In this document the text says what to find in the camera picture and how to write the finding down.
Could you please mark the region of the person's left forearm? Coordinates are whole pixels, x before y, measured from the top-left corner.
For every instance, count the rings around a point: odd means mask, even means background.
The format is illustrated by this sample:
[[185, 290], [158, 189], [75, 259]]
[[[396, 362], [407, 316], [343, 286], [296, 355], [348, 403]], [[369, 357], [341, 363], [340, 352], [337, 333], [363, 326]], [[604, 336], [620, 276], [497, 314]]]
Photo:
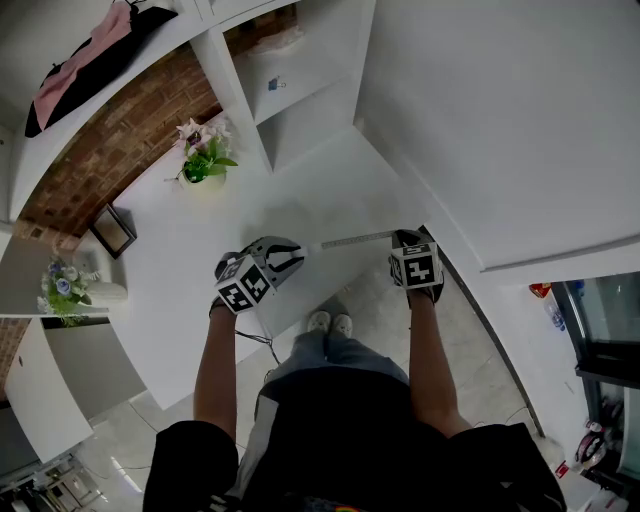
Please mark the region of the person's left forearm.
[[194, 419], [216, 425], [233, 441], [237, 428], [236, 320], [221, 299], [212, 303], [193, 395]]

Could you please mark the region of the white box with red label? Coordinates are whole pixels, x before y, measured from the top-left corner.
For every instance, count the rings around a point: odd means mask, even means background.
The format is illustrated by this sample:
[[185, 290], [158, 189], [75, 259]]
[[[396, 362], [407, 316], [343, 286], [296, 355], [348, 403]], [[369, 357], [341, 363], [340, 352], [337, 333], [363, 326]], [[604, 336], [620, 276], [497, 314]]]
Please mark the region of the white box with red label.
[[553, 469], [567, 512], [630, 512], [629, 485], [621, 476], [598, 465], [570, 465], [563, 461]]

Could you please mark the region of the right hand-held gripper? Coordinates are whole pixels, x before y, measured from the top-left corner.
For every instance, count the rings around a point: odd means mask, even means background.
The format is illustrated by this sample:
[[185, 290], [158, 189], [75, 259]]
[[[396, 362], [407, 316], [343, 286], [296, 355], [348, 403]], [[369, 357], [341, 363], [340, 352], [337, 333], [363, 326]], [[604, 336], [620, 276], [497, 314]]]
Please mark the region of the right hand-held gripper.
[[400, 229], [392, 234], [392, 248], [389, 263], [394, 284], [426, 294], [436, 303], [444, 286], [437, 244], [429, 242], [427, 233]]

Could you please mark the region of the blue flowers in white vase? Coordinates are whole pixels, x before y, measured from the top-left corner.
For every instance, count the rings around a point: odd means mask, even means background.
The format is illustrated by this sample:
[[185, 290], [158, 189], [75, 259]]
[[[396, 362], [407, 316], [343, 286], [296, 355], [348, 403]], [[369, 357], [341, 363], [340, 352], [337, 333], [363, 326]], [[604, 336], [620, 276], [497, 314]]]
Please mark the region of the blue flowers in white vase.
[[50, 260], [40, 288], [39, 311], [57, 317], [65, 327], [78, 326], [85, 319], [85, 308], [109, 309], [128, 299], [122, 285], [104, 281], [99, 271], [80, 270], [59, 257]]

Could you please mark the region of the person's blue jeans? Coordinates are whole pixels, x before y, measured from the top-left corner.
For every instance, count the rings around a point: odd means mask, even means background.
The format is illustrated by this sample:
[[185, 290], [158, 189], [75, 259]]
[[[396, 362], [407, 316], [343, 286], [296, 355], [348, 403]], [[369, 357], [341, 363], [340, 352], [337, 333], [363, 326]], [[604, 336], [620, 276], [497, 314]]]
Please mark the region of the person's blue jeans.
[[409, 384], [407, 374], [390, 358], [340, 333], [315, 330], [296, 337], [290, 356], [266, 377], [270, 383], [297, 371], [352, 368], [391, 376]]

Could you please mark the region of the clear plastic bag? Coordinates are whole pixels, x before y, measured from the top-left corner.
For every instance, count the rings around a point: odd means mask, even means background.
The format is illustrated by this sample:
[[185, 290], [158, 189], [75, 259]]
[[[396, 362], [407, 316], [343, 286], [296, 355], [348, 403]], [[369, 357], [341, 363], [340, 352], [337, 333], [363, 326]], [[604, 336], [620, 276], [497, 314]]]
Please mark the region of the clear plastic bag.
[[250, 56], [279, 54], [292, 50], [305, 38], [305, 32], [298, 26], [292, 26], [274, 35], [261, 38], [248, 51]]

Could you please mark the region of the black picture frame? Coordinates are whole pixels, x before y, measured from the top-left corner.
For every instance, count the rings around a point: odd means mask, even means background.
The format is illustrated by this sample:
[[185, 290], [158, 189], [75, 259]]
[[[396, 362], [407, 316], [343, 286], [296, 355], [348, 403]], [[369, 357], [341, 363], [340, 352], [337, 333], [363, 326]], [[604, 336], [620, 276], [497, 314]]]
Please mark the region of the black picture frame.
[[107, 203], [89, 224], [89, 230], [113, 260], [117, 260], [137, 240], [135, 229], [128, 223], [128, 214], [128, 211], [118, 210]]

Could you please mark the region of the person's right forearm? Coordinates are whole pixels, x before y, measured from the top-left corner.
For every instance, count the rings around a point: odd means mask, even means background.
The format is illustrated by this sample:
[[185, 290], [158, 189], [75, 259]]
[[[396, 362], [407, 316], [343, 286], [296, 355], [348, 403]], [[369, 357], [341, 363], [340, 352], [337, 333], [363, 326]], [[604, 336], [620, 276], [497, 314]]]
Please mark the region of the person's right forearm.
[[447, 438], [471, 429], [461, 416], [455, 382], [439, 333], [434, 302], [409, 291], [411, 309], [409, 382], [415, 417]]

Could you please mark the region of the black and pink bag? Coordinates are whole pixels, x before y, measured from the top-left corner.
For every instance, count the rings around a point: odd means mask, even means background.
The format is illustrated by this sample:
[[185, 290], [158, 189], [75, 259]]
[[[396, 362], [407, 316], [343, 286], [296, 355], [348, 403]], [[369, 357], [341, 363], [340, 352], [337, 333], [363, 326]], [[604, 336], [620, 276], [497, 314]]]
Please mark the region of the black and pink bag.
[[575, 452], [575, 462], [583, 469], [598, 465], [607, 453], [605, 429], [597, 422], [585, 422], [586, 434]]

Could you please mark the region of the pink and black cloth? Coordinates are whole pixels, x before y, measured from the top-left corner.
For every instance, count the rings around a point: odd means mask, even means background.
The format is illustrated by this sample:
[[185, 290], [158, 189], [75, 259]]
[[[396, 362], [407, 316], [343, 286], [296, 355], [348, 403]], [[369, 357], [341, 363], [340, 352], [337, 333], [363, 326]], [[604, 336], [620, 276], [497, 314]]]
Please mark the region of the pink and black cloth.
[[31, 103], [27, 138], [38, 136], [98, 94], [125, 70], [154, 31], [178, 16], [156, 5], [142, 10], [141, 1], [114, 1], [89, 39], [53, 66]]

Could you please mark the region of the white shelf unit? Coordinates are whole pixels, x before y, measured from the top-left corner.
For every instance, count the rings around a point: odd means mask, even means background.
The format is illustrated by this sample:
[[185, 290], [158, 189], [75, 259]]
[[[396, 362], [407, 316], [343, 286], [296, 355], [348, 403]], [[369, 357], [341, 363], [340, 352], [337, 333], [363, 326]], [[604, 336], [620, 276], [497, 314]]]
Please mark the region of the white shelf unit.
[[[13, 132], [0, 174], [0, 218], [14, 222], [64, 146], [109, 100], [181, 45], [189, 45], [235, 127], [238, 169], [296, 167], [350, 130], [372, 25], [373, 0], [150, 0], [178, 16], [143, 43], [132, 62], [74, 113], [28, 139], [29, 103], [45, 73], [84, 41], [111, 0], [0, 0], [0, 118]], [[225, 34], [294, 6], [304, 40], [292, 50], [232, 56]], [[277, 91], [268, 82], [287, 84]]]

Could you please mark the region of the grey metal frame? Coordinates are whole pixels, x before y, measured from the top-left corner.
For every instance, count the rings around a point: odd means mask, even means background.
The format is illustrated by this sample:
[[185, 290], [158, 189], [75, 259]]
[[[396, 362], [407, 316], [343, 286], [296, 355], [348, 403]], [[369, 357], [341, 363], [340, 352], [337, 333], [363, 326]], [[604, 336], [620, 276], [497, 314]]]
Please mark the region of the grey metal frame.
[[103, 498], [96, 481], [73, 455], [0, 481], [0, 512], [96, 512]]

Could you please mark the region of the clear plastic water bottle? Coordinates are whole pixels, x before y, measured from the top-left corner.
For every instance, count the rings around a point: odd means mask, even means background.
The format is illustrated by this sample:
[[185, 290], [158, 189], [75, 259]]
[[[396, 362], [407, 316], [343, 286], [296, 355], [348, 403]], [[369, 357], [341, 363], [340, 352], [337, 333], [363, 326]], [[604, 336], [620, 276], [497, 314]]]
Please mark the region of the clear plastic water bottle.
[[550, 318], [552, 324], [554, 325], [554, 327], [561, 332], [565, 331], [566, 330], [565, 320], [556, 301], [552, 297], [547, 296], [543, 300], [543, 307], [548, 317]]

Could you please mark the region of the pink flowers in pale pot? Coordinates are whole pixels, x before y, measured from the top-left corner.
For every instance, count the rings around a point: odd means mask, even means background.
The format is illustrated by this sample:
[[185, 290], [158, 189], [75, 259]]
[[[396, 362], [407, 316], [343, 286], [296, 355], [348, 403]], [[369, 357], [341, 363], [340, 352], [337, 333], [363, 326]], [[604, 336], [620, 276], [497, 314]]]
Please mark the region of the pink flowers in pale pot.
[[181, 151], [182, 164], [178, 173], [165, 182], [180, 187], [207, 181], [223, 184], [228, 169], [238, 166], [233, 145], [235, 127], [225, 113], [204, 123], [190, 118], [176, 130], [178, 138], [173, 147]]

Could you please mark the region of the dark window frame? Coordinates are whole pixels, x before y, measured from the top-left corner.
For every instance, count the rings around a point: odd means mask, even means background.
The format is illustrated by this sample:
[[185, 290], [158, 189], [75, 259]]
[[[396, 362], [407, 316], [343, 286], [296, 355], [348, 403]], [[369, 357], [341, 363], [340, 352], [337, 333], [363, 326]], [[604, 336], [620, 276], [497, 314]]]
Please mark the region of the dark window frame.
[[640, 488], [640, 271], [554, 282], [588, 416], [605, 429], [598, 464]]

